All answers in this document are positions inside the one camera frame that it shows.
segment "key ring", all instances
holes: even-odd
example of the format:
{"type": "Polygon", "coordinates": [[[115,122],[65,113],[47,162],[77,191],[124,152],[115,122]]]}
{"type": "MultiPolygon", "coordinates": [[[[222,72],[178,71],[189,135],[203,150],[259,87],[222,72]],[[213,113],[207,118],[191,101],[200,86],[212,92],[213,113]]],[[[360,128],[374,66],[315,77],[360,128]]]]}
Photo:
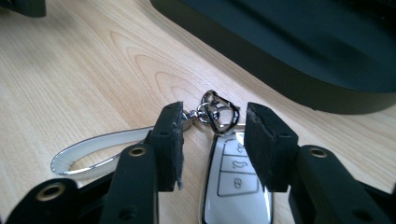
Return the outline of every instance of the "key ring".
{"type": "MultiPolygon", "coordinates": [[[[196,110],[183,111],[183,131],[187,131],[194,122],[199,120],[205,125],[210,125],[217,135],[230,133],[239,120],[239,108],[230,101],[218,96],[215,91],[207,91],[202,97],[196,110]],[[220,112],[228,111],[229,122],[221,123],[220,112]]],[[[120,154],[101,161],[86,168],[70,171],[75,161],[89,154],[126,143],[139,142],[144,139],[153,127],[135,129],[116,133],[107,133],[83,140],[59,152],[53,159],[50,169],[56,175],[70,177],[76,180],[86,180],[113,172],[120,154]]]]}

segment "wooden table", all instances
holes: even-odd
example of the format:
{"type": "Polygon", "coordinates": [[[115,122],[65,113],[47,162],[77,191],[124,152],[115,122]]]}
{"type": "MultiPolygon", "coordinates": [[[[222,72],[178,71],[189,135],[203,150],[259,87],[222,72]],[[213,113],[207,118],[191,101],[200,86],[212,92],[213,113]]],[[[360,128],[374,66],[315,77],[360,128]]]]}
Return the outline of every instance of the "wooden table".
{"type": "MultiPolygon", "coordinates": [[[[301,146],[332,150],[357,179],[391,192],[396,106],[342,116],[298,105],[166,19],[149,0],[53,0],[47,9],[43,19],[0,12],[3,220],[31,188],[56,177],[50,162],[60,150],[153,125],[175,101],[194,109],[211,89],[242,107],[242,121],[249,101],[270,106],[299,134],[301,146]]],[[[198,223],[212,135],[197,128],[185,133],[185,188],[160,193],[162,223],[198,223]]],[[[104,150],[74,167],[121,150],[104,150]]],[[[276,223],[292,222],[287,197],[276,195],[276,223]]]]}

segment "black object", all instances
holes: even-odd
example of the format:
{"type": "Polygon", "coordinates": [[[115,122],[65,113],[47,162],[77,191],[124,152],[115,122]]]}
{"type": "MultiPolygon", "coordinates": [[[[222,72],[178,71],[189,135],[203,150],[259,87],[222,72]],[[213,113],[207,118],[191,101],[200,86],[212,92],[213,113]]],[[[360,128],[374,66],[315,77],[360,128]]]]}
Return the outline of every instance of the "black object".
{"type": "Polygon", "coordinates": [[[396,103],[394,0],[150,0],[270,87],[313,109],[396,103]]]}
{"type": "Polygon", "coordinates": [[[271,192],[291,186],[296,223],[396,221],[395,192],[361,184],[323,147],[298,147],[297,135],[270,108],[248,103],[244,142],[263,186],[271,192]]]}
{"type": "MultiPolygon", "coordinates": [[[[121,152],[114,174],[81,189],[66,178],[33,188],[6,224],[158,223],[158,191],[173,190],[181,175],[181,113],[182,103],[166,106],[144,143],[121,152]],[[152,138],[154,133],[165,137],[152,138]],[[154,146],[154,139],[162,149],[154,146]],[[171,153],[158,153],[164,148],[171,153]]],[[[270,108],[248,103],[245,149],[268,190],[284,192],[291,186],[296,223],[396,221],[395,191],[387,194],[356,181],[329,150],[298,147],[297,140],[270,108]]]]}
{"type": "Polygon", "coordinates": [[[45,0],[0,0],[0,7],[18,12],[27,17],[46,16],[45,0]]]}

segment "key fob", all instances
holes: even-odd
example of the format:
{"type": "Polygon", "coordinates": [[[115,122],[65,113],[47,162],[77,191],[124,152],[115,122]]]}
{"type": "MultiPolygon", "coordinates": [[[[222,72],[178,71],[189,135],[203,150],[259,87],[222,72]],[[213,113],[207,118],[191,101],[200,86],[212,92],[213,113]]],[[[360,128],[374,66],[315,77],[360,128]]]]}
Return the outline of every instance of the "key fob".
{"type": "Polygon", "coordinates": [[[244,148],[244,133],[215,136],[204,186],[203,224],[271,223],[272,194],[264,190],[244,148]]]}

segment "wood grain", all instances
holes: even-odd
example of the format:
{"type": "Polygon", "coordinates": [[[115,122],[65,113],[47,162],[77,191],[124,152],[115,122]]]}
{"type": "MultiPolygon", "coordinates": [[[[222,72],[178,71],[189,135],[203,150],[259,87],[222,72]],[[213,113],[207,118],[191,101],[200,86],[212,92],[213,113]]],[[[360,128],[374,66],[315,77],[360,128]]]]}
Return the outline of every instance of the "wood grain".
{"type": "MultiPolygon", "coordinates": [[[[3,220],[26,192],[55,177],[50,161],[63,148],[98,134],[151,126],[175,101],[194,109],[211,89],[240,105],[242,114],[250,101],[270,106],[299,134],[301,146],[332,150],[357,179],[391,192],[396,106],[342,116],[298,105],[166,19],[149,0],[52,0],[47,8],[43,19],[0,12],[3,220]]],[[[199,220],[212,133],[193,128],[185,138],[185,188],[160,194],[162,223],[199,220]]],[[[275,221],[293,222],[286,194],[276,195],[275,221]]]]}

